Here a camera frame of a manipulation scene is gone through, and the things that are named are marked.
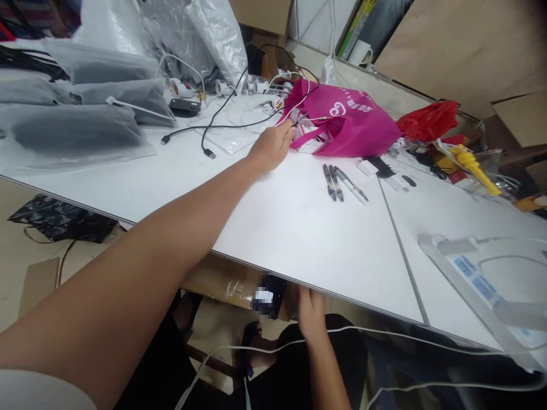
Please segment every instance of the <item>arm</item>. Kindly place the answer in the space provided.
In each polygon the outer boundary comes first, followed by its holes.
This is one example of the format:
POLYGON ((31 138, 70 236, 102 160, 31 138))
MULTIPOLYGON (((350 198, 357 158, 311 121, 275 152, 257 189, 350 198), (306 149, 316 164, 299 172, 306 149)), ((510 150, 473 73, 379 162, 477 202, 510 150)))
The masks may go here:
POLYGON ((351 410, 325 324, 325 296, 300 286, 298 325, 308 345, 315 410, 351 410))
POLYGON ((0 368, 55 376, 114 407, 186 272, 287 155, 291 125, 267 129, 247 158, 149 215, 0 334, 0 368))

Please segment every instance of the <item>pink bag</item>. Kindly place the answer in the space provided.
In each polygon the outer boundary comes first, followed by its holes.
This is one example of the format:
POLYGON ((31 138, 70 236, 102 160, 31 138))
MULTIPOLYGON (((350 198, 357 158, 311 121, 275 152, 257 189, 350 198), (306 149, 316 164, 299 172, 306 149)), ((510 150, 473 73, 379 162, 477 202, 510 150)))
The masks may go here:
MULTIPOLYGON (((308 93, 308 81, 300 80, 287 98, 284 118, 308 93)), ((326 157, 364 157, 385 154, 402 136, 401 130, 388 113, 380 108, 363 91, 321 84, 295 111, 307 112, 308 118, 332 117, 330 120, 313 121, 319 128, 307 133, 291 144, 298 149, 306 142, 327 130, 334 140, 314 155, 326 157)))

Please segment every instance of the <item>person's lap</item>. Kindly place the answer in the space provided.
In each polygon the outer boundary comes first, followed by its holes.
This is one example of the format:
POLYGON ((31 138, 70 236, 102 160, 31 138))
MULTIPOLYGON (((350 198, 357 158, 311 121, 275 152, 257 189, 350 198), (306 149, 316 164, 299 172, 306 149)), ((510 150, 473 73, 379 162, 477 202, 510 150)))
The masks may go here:
MULTIPOLYGON (((136 368, 116 410, 135 408, 173 409, 195 377, 195 370, 184 347, 182 334, 172 317, 178 298, 158 328, 146 353, 136 368)), ((326 315, 327 329, 339 329, 351 323, 340 315, 326 315)), ((357 330, 329 333, 334 353, 352 408, 359 409, 367 372, 367 351, 357 330)), ((277 346, 303 340, 298 325, 289 325, 280 335, 277 346)), ((311 409, 309 355, 306 344, 297 343, 277 353, 277 362, 248 383, 251 406, 268 409, 311 409)), ((184 409, 245 408, 244 390, 231 396, 195 385, 184 409)))

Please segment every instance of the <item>plastic bag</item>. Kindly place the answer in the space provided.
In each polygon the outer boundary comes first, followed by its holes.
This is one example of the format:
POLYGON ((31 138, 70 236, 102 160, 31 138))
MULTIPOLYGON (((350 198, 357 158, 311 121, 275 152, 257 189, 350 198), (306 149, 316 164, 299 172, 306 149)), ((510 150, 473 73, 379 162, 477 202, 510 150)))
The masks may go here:
MULTIPOLYGON (((182 0, 156 0, 140 4, 142 33, 149 55, 159 60, 164 54, 174 54, 194 67, 204 78, 215 68, 215 61, 205 42, 186 15, 182 0)), ((162 70, 169 77, 192 79, 199 76, 180 62, 166 58, 162 70)))
POLYGON ((72 41, 88 47, 146 55, 141 17, 133 0, 83 0, 72 41))
POLYGON ((248 66, 241 29, 228 0, 191 0, 185 11, 224 79, 235 86, 248 66))
MULTIPOLYGON (((285 102, 283 118, 309 92, 310 83, 300 80, 285 102)), ((298 150, 305 143, 326 132, 333 141, 313 153, 326 157, 364 157, 382 155, 401 136, 391 117, 363 91, 322 85, 310 94, 299 108, 316 120, 317 130, 293 141, 291 148, 298 150)))
POLYGON ((0 82, 0 104, 57 105, 70 104, 66 87, 39 77, 0 82))
POLYGON ((112 105, 6 105, 0 108, 0 164, 62 171, 155 155, 133 116, 112 105))
POLYGON ((434 102, 402 116, 397 125, 413 141, 432 142, 458 125, 456 101, 434 102))
POLYGON ((149 57, 81 46, 70 40, 44 39, 42 44, 72 84, 146 80, 154 78, 158 68, 158 62, 149 57))
MULTIPOLYGON (((155 113, 171 116, 164 99, 165 80, 122 81, 120 83, 73 85, 71 93, 79 96, 82 104, 107 104, 109 96, 116 100, 141 107, 155 113)), ((135 112, 135 121, 141 125, 175 126, 175 119, 168 120, 141 110, 135 112)))

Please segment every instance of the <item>white cable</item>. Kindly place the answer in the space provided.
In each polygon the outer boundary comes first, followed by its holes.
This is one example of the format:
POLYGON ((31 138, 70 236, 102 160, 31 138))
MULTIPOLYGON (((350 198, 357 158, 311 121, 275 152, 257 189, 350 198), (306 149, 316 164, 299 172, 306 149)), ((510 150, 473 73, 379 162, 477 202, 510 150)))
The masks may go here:
POLYGON ((374 397, 369 401, 369 404, 366 406, 366 410, 370 410, 376 399, 380 396, 380 393, 383 391, 403 391, 408 392, 412 390, 417 390, 419 388, 429 387, 429 386, 445 386, 445 387, 478 387, 478 388, 487 388, 490 390, 501 390, 501 391, 513 391, 513 392, 530 392, 541 390, 547 386, 547 377, 545 374, 542 374, 540 381, 528 386, 494 386, 493 384, 482 384, 482 383, 451 383, 451 382, 430 382, 416 384, 414 386, 408 387, 381 387, 378 389, 374 397))
POLYGON ((201 87, 203 89, 203 92, 205 93, 205 81, 203 81, 203 76, 201 75, 201 73, 199 71, 197 71, 194 67, 192 67, 190 64, 188 64, 187 62, 185 62, 184 60, 180 59, 179 57, 175 56, 175 54, 164 54, 162 58, 160 58, 160 62, 158 64, 158 71, 156 71, 156 77, 159 77, 160 76, 160 72, 161 72, 161 64, 164 62, 165 58, 166 57, 171 57, 171 58, 174 58, 175 60, 177 61, 180 61, 182 64, 184 64, 185 66, 187 66, 188 68, 191 68, 192 70, 194 70, 194 72, 199 76, 199 78, 201 79, 201 87))
POLYGON ((290 51, 293 51, 296 46, 298 46, 300 44, 300 39, 304 38, 304 36, 306 35, 306 33, 308 32, 308 30, 310 29, 310 27, 312 27, 312 25, 315 23, 315 20, 317 19, 317 17, 319 16, 319 14, 323 11, 323 9, 325 8, 325 6, 328 4, 329 0, 325 0, 325 2, 323 3, 323 5, 321 7, 319 7, 315 13, 315 15, 313 16, 313 18, 311 19, 310 23, 308 24, 308 27, 305 28, 304 32, 302 33, 302 35, 299 35, 297 34, 296 36, 296 42, 295 44, 291 47, 290 51))
POLYGON ((508 240, 508 239, 517 239, 517 240, 528 240, 528 241, 534 241, 534 242, 541 242, 544 244, 547 244, 547 240, 545 239, 538 239, 538 238, 527 238, 527 237, 518 237, 518 236, 499 236, 499 237, 490 237, 485 239, 480 239, 477 241, 477 243, 488 243, 491 241, 498 241, 498 240, 508 240))
POLYGON ((306 98, 307 98, 308 95, 309 95, 310 84, 311 84, 311 81, 308 80, 308 92, 306 93, 306 95, 304 96, 304 98, 302 99, 302 101, 300 101, 298 104, 296 104, 296 105, 287 113, 287 115, 286 115, 281 121, 279 121, 276 125, 274 125, 274 128, 277 127, 278 125, 282 124, 282 123, 291 115, 291 113, 292 113, 300 104, 302 104, 302 103, 306 100, 306 98))
MULTIPOLYGON (((437 347, 441 347, 443 349, 446 349, 446 350, 451 350, 451 351, 455 351, 455 352, 458 352, 458 353, 464 353, 464 354, 468 354, 468 355, 473 355, 473 356, 496 356, 496 355, 499 355, 499 356, 511 356, 511 355, 517 355, 517 354, 526 354, 526 353, 529 353, 531 351, 536 351, 536 350, 540 350, 540 349, 544 349, 547 347, 547 343, 544 343, 542 345, 539 345, 539 346, 536 346, 536 347, 531 347, 531 348, 526 348, 526 349, 523 349, 523 350, 516 350, 516 351, 507 351, 507 352, 502 352, 502 351, 487 351, 487 352, 474 352, 474 351, 467 351, 467 350, 461 350, 461 349, 456 349, 456 348, 453 348, 453 347, 448 347, 448 346, 444 346, 444 345, 440 345, 438 343, 434 343, 434 342, 430 342, 430 341, 427 341, 427 340, 423 340, 423 339, 419 339, 419 338, 415 338, 413 336, 409 336, 409 335, 405 335, 405 334, 402 334, 402 333, 395 333, 395 332, 390 332, 390 331, 387 331, 387 330, 377 330, 377 329, 368 329, 367 327, 359 327, 359 326, 345 326, 345 327, 341 327, 339 329, 331 329, 331 330, 327 330, 328 333, 337 333, 337 332, 341 332, 341 331, 344 331, 344 330, 347 330, 347 329, 357 329, 357 330, 364 330, 364 331, 369 331, 369 332, 372 332, 372 333, 381 333, 381 334, 389 334, 389 335, 393 335, 393 336, 400 336, 400 337, 404 337, 404 338, 407 338, 407 339, 412 339, 412 340, 415 340, 415 341, 418 341, 418 342, 422 342, 422 343, 426 343, 428 345, 432 345, 432 346, 437 346, 437 347)), ((212 356, 212 354, 214 352, 216 352, 217 350, 220 350, 220 349, 232 349, 232 350, 252 350, 252 351, 257 351, 257 352, 262 352, 262 353, 268 353, 268 354, 271 354, 271 353, 277 353, 278 351, 286 348, 287 346, 290 346, 290 345, 295 345, 297 343, 303 343, 305 342, 305 340, 297 340, 297 341, 292 341, 292 342, 289 342, 287 343, 286 345, 283 345, 283 346, 280 346, 276 349, 273 349, 273 350, 263 350, 263 349, 259 349, 259 348, 256 348, 256 347, 251 347, 251 346, 219 346, 219 347, 216 347, 214 348, 213 350, 211 350, 209 352, 209 354, 205 357, 205 359, 203 360, 203 362, 201 363, 198 371, 196 372, 195 374, 195 377, 194 377, 194 380, 192 380, 192 383, 190 384, 190 386, 186 389, 186 391, 182 394, 181 398, 179 399, 176 407, 175 407, 175 410, 181 410, 182 406, 184 405, 184 403, 186 402, 186 399, 188 398, 188 396, 190 395, 192 389, 194 388, 195 384, 197 383, 198 379, 199 379, 199 376, 200 374, 202 373, 204 367, 205 367, 205 364, 207 363, 207 361, 209 360, 209 358, 212 356)), ((491 387, 490 385, 487 385, 487 384, 473 384, 473 383, 445 383, 446 385, 450 385, 450 386, 454 386, 454 387, 484 387, 484 388, 493 388, 495 390, 507 390, 506 388, 503 388, 501 386, 493 386, 491 387)), ((406 387, 407 389, 410 389, 410 390, 414 390, 414 389, 417 389, 417 388, 422 388, 422 387, 427 387, 427 386, 444 386, 445 384, 441 384, 441 383, 425 383, 424 385, 417 385, 417 386, 411 386, 411 387, 406 387)), ((382 391, 383 388, 381 388, 377 393, 376 395, 373 397, 373 399, 370 401, 369 403, 369 407, 370 408, 370 405, 374 402, 374 400, 376 400, 376 398, 380 395, 381 391, 382 391)), ((392 387, 392 388, 389 388, 389 389, 383 389, 385 391, 388 391, 388 390, 400 390, 401 388, 398 388, 398 387, 392 387)))
POLYGON ((174 119, 175 119, 175 118, 173 118, 173 117, 164 116, 163 114, 158 114, 158 113, 156 113, 156 112, 147 110, 146 108, 142 108, 142 107, 139 107, 139 106, 136 106, 136 105, 133 105, 133 104, 128 104, 127 102, 118 101, 118 100, 116 100, 116 99, 115 99, 114 97, 112 97, 112 96, 108 97, 108 98, 106 99, 106 102, 109 103, 110 105, 116 104, 116 105, 128 106, 128 107, 130 107, 130 108, 133 108, 133 109, 136 109, 136 110, 139 110, 139 111, 144 111, 144 112, 146 112, 146 113, 155 115, 155 116, 157 116, 157 117, 165 118, 165 119, 167 119, 167 120, 174 120, 174 119))
POLYGON ((331 16, 332 16, 332 66, 334 67, 334 72, 338 74, 340 78, 344 80, 348 88, 351 88, 351 86, 349 85, 349 82, 346 80, 346 78, 344 78, 342 74, 340 74, 340 72, 336 68, 336 46, 334 44, 335 32, 336 32, 336 13, 334 11, 334 0, 330 0, 330 7, 332 9, 332 13, 331 13, 331 16))

